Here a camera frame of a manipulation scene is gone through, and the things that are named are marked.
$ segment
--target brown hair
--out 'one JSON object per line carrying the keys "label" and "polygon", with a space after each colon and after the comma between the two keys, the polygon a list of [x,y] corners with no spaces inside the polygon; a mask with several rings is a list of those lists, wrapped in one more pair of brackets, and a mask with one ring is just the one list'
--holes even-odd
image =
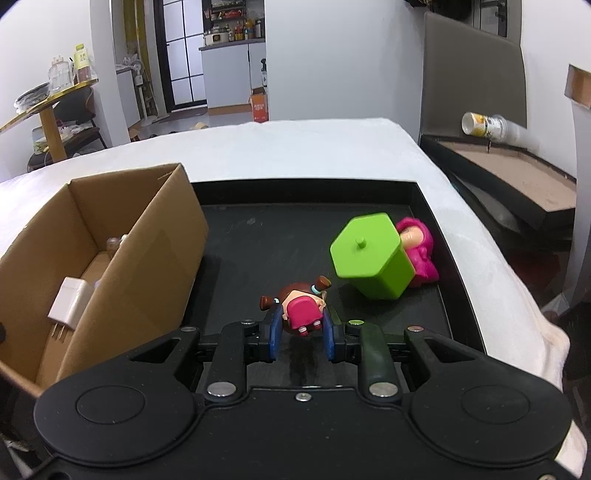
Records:
{"label": "brown hair", "polygon": [[[279,294],[277,295],[277,299],[279,300],[279,303],[283,303],[285,301],[285,299],[289,296],[289,294],[291,292],[293,292],[294,290],[302,291],[304,293],[309,293],[311,295],[319,296],[312,291],[312,287],[314,286],[314,288],[317,291],[323,291],[323,290],[326,290],[327,288],[329,288],[330,285],[331,285],[330,280],[328,278],[326,278],[325,276],[321,275],[316,279],[316,281],[314,282],[313,285],[306,283],[306,282],[296,282],[296,283],[292,283],[292,284],[282,288],[279,291]],[[259,308],[261,310],[268,310],[271,308],[271,305],[273,305],[274,302],[275,302],[275,299],[273,299],[271,297],[267,297],[267,296],[262,296],[261,299],[259,300]]]}

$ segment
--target white blanket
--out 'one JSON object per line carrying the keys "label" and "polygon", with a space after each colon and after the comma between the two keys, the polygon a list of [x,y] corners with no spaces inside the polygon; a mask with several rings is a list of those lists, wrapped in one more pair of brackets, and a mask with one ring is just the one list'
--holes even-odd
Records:
{"label": "white blanket", "polygon": [[[454,256],[490,356],[561,388],[569,339],[540,313],[490,233],[445,175],[384,119],[267,122],[166,135],[73,158],[0,184],[0,255],[69,180],[181,162],[195,181],[337,177],[416,181]],[[580,476],[587,444],[571,428],[557,460]]]}

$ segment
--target green lid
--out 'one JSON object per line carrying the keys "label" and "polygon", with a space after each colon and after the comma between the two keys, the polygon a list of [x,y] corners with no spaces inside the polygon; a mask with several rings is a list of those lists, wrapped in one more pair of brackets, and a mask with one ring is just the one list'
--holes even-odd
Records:
{"label": "green lid", "polygon": [[378,275],[400,247],[400,235],[387,213],[355,217],[330,246],[339,278]]}

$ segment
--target door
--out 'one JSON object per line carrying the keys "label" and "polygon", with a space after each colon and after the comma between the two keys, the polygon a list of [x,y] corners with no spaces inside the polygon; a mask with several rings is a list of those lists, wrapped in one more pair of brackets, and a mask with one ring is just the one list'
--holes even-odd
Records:
{"label": "door", "polygon": [[154,0],[154,16],[166,110],[204,105],[201,0]]}
{"label": "door", "polygon": [[248,44],[248,59],[251,63],[251,86],[253,89],[262,87],[262,63],[267,57],[267,45],[265,42]]}

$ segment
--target green hexagonal box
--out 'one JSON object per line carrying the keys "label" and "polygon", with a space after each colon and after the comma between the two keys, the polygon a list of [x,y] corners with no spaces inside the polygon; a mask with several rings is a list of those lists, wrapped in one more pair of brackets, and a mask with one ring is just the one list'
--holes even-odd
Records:
{"label": "green hexagonal box", "polygon": [[387,213],[351,219],[330,246],[330,255],[339,278],[371,300],[399,298],[415,275]]}

